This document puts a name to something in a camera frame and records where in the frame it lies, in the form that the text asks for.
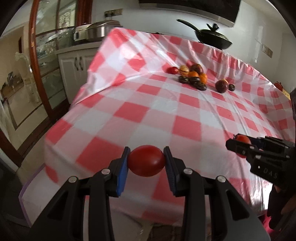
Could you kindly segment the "person right hand gloved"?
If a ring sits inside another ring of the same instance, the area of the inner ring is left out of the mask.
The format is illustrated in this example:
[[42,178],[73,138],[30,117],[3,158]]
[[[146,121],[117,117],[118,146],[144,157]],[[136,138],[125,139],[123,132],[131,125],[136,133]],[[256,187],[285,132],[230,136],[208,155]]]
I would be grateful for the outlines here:
[[295,211],[295,192],[273,185],[269,194],[267,216],[272,230],[283,229]]

